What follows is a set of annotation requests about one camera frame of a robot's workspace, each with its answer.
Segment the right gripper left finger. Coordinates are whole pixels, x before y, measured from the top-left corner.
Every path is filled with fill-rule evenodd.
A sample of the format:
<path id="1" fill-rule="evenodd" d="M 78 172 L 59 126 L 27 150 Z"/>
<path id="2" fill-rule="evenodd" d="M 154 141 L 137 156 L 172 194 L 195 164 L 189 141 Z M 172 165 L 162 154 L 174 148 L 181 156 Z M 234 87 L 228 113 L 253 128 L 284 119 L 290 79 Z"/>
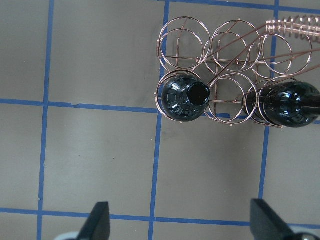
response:
<path id="1" fill-rule="evenodd" d="M 97 202 L 80 230 L 77 240 L 108 240 L 111 235 L 109 203 Z"/>

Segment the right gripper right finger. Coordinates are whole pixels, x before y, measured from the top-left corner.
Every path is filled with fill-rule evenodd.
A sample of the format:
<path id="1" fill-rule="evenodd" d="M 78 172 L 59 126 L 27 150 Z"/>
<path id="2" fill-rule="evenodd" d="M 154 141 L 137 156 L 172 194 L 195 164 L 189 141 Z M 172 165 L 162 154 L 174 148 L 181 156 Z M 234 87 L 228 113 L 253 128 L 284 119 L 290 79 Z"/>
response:
<path id="1" fill-rule="evenodd" d="M 250 201 L 250 231 L 255 240 L 295 239 L 295 233 L 263 199 Z"/>

